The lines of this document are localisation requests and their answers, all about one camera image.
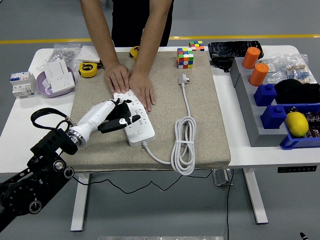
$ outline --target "power cord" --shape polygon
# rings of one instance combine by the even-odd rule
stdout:
[[[227,240],[229,240],[229,193],[230,193],[230,187],[232,183],[232,179],[234,178],[234,170],[232,169],[232,176],[228,188],[228,193],[226,195],[226,227],[227,227]]]
[[[197,178],[197,179],[207,179],[211,174],[212,174],[213,170],[210,171],[210,173],[207,175],[207,176],[187,176],[189,178]],[[174,181],[169,187],[167,188],[162,188],[160,187],[158,184],[154,183],[153,181],[150,181],[147,185],[145,186],[142,186],[142,187],[139,187],[133,191],[124,191],[121,187],[115,185],[112,181],[110,181],[108,178],[104,179],[104,180],[101,180],[101,181],[92,181],[92,182],[89,182],[89,183],[83,183],[81,181],[79,181],[76,177],[72,177],[74,180],[76,180],[79,184],[81,185],[84,185],[84,186],[89,186],[89,185],[93,185],[93,184],[101,184],[101,183],[104,183],[104,182],[109,182],[112,186],[116,187],[117,189],[119,189],[121,192],[123,192],[124,194],[133,194],[141,189],[144,189],[146,187],[148,187],[149,185],[153,184],[155,185],[156,187],[158,187],[159,189],[161,189],[162,191],[167,191],[169,188],[171,188],[174,184],[176,184],[181,178],[182,178],[183,175],[181,175],[180,177],[178,177],[178,179],[176,181]]]
[[[163,161],[157,158],[148,148],[147,142],[143,141],[142,145],[149,155],[161,164],[171,165],[172,168],[184,176],[189,176],[195,169],[196,165],[196,151],[195,151],[195,137],[197,124],[196,120],[191,116],[185,84],[189,83],[189,78],[185,74],[181,74],[178,78],[178,84],[182,87],[183,98],[187,109],[188,116],[179,119],[174,124],[175,142],[171,153],[171,160]],[[183,158],[188,152],[188,161]]]

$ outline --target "plastic bag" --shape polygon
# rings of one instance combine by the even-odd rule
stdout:
[[[67,67],[74,69],[80,51],[81,44],[79,42],[55,43],[53,53],[38,66],[38,69],[43,70],[45,64],[59,60],[64,60]]]
[[[303,84],[316,81],[310,74],[306,54],[277,54],[259,62],[269,66],[265,77],[268,84],[277,84],[285,79],[296,79]]]

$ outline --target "white power cord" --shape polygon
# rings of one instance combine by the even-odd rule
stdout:
[[[181,74],[178,79],[178,83],[182,87],[188,116],[177,120],[174,124],[175,142],[171,153],[171,161],[168,162],[160,160],[149,150],[147,142],[142,142],[143,147],[154,160],[158,161],[161,164],[171,165],[176,172],[185,176],[190,175],[194,171],[196,165],[195,137],[197,124],[196,120],[191,116],[189,104],[187,101],[185,84],[187,84],[188,82],[189,78],[187,78],[185,74]],[[188,160],[185,161],[183,158],[187,152]]]

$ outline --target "white power strip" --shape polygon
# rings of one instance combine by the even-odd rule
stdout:
[[[125,134],[128,138],[131,147],[138,147],[142,145],[143,141],[150,143],[156,139],[156,133],[149,120],[148,114],[138,100],[135,93],[130,89],[126,93],[115,93],[113,95],[115,99],[131,100],[128,103],[131,115],[140,115],[140,119],[133,124],[124,128]]]

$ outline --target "gray floor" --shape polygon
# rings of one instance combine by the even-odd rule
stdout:
[[[110,8],[104,9],[111,23]],[[316,0],[175,0],[171,36],[320,34],[320,5]],[[0,3],[0,41],[88,38],[79,1],[3,0]],[[206,39],[204,43],[230,39]],[[262,45],[293,45],[308,55],[309,68],[320,79],[319,38],[262,38]],[[188,40],[170,40],[185,46]],[[0,44],[0,132],[15,101],[11,73],[28,70],[38,49],[53,43]],[[194,176],[207,176],[198,170]],[[9,177],[0,175],[0,182]],[[175,172],[112,172],[92,176],[109,178],[132,191],[150,181],[166,188],[179,177]],[[229,195],[231,240],[301,239],[320,236],[320,173],[256,171],[269,223],[257,225],[241,169],[234,170]],[[182,177],[167,191],[154,185],[124,194],[105,182],[89,187],[83,232],[70,232],[77,183],[71,180],[37,215],[17,217],[0,239],[94,240],[99,236],[223,236],[227,239],[227,187],[208,178]]]

